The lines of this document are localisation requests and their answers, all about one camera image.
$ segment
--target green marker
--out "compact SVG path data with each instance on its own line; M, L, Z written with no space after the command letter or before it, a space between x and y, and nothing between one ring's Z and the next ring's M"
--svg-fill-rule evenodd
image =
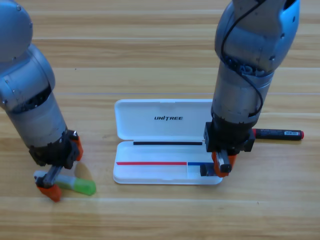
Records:
M45 171L35 171L34 177L43 177L47 172ZM62 189L69 189L75 192L93 195L96 192L96 184L94 181L78 178L75 176L66 176L59 174L55 179L55 183Z

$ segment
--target wood grain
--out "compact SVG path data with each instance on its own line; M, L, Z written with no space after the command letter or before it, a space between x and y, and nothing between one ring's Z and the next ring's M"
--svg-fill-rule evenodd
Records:
M319 42L311 38L305 44L304 39L297 37L282 67L320 66ZM220 63L213 40L199 38L36 39L33 43L56 68L217 68Z
M93 196L37 190L37 166L0 110L1 240L319 240L320 17L301 1L300 26L255 127L300 129L301 142L257 140L217 186L113 180L120 99L211 99L215 31L230 0L19 0L54 94L84 155L63 174L93 179Z
M213 95L218 68L54 68L54 74L56 93ZM280 67L275 72L269 93L320 93L319 76L320 68Z

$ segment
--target black pen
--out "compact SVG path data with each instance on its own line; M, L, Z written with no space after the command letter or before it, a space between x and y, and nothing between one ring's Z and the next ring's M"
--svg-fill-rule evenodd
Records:
M301 130L282 130L282 129L255 129L253 133L256 139L271 140L291 140L299 141L304 139L305 133Z

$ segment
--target red line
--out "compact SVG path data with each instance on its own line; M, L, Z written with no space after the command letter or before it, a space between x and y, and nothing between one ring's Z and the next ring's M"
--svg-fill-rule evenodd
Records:
M187 165L185 161L117 161L117 165Z

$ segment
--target black cable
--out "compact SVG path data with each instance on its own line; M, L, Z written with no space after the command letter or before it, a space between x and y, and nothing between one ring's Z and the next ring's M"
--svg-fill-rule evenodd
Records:
M223 38L223 41L222 41L222 45L221 45L221 58L223 61L225 61L226 57L225 57L225 43L227 41L227 38L229 37L230 33L232 32L232 30L235 28L235 26L242 20L244 19L246 16L248 16L249 14L251 14L254 10L256 10L260 5L262 5L266 0L262 0L260 1L258 4L256 4L254 7L252 7L249 11L247 11L245 14L243 14L241 17L239 17L233 24L232 26L230 27L230 29L228 30L228 32L226 33L226 35L224 36ZM249 113L249 117L253 117L255 115L257 115L263 105L264 105L264 100L263 100L263 97L261 95L261 92L259 91L259 89L256 87L256 85L249 79L247 78L246 76L244 76L240 71L236 71L236 73L242 77L248 84L250 84L254 90L256 91L256 93L258 94L259 98L260 98L260 107L253 113Z

